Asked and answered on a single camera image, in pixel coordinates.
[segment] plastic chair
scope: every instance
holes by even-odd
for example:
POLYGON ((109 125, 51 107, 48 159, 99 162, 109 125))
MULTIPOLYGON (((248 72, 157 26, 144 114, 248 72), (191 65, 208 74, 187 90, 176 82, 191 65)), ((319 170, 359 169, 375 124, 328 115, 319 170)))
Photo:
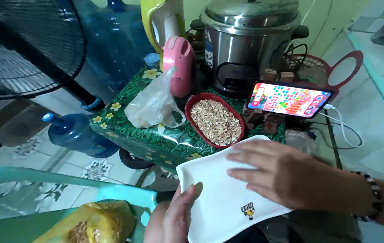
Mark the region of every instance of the plastic chair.
MULTIPOLYGON (((93 181, 35 169, 0 167, 0 184, 24 180, 31 182, 51 182, 96 187, 99 189, 96 202, 106 199, 128 201, 132 207, 132 211, 135 211, 138 218, 136 228, 131 235, 134 242, 142 241, 145 226, 150 218, 150 213, 157 206, 157 203, 164 199, 169 199, 169 197, 173 195, 172 192, 157 193, 155 191, 149 191, 131 185, 118 185, 109 182, 93 181)), ((0 242, 31 242, 51 229, 54 224, 74 210, 75 208, 70 208, 1 219, 0 242)))

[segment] red oval dish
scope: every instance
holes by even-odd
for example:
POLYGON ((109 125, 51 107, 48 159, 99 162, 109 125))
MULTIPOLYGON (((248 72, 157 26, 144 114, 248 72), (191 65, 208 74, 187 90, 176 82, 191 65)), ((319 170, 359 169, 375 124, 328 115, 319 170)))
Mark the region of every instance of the red oval dish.
POLYGON ((194 97, 190 98, 189 101, 186 103, 186 107, 184 108, 184 113, 186 114, 186 118, 189 120, 189 122, 192 124, 193 128, 196 130, 196 132, 202 137, 202 139, 204 139, 204 141, 206 143, 208 143, 209 145, 215 147, 215 148, 219 148, 219 149, 223 149, 223 148, 227 148, 237 142, 239 142, 242 138, 243 138, 243 135, 245 133, 245 122, 243 121, 243 118, 231 107, 228 105, 228 103, 223 100, 220 96, 217 96, 215 94, 211 94, 211 93, 200 93, 198 95, 195 95, 194 97), (233 142, 232 144, 230 145, 227 145, 227 146, 219 146, 219 145, 216 145, 214 143, 212 143, 210 140, 208 140, 208 138, 205 137, 205 135, 202 133, 201 130, 199 130, 198 126, 195 124, 195 122, 192 120, 191 118, 191 109, 193 107, 193 105, 200 101, 200 100, 205 100, 205 99, 210 99, 210 100, 214 100, 216 102, 219 102, 221 103, 224 107, 227 108, 227 110, 229 112, 231 112, 232 114, 234 114, 234 117, 237 118, 240 122, 240 127, 242 128, 242 133, 240 133, 240 136, 239 138, 237 139, 237 141, 233 142))

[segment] mobile game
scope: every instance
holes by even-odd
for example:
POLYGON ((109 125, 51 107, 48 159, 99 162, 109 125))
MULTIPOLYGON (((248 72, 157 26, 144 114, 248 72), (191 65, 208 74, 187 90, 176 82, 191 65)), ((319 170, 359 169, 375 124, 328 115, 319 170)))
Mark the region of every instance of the mobile game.
POLYGON ((328 91, 257 83, 248 108, 311 118, 331 95, 328 91))

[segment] yellow plastic bag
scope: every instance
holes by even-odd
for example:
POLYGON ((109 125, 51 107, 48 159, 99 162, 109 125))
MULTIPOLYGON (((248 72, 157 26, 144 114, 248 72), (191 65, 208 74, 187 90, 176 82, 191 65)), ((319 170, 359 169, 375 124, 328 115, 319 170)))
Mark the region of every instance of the yellow plastic bag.
POLYGON ((124 243, 135 225, 128 202, 91 202, 67 215, 33 243, 124 243))

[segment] beaded bracelet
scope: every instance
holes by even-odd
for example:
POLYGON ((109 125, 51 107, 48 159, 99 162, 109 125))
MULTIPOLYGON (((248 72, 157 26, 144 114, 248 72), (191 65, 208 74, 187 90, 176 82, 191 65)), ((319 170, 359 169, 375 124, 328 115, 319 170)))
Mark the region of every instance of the beaded bracelet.
POLYGON ((383 212, 383 205, 384 205, 384 202, 381 198, 381 191, 379 189, 379 186, 377 185, 375 180, 366 173, 363 173, 360 171, 352 171, 351 173, 362 175, 368 181, 370 188, 372 189, 373 196, 376 199, 376 201, 372 203, 372 208, 369 210, 368 216, 358 217, 357 215, 354 215, 354 214, 352 214, 352 216, 355 219, 361 220, 364 222, 375 222, 375 220, 379 217, 379 214, 383 212))

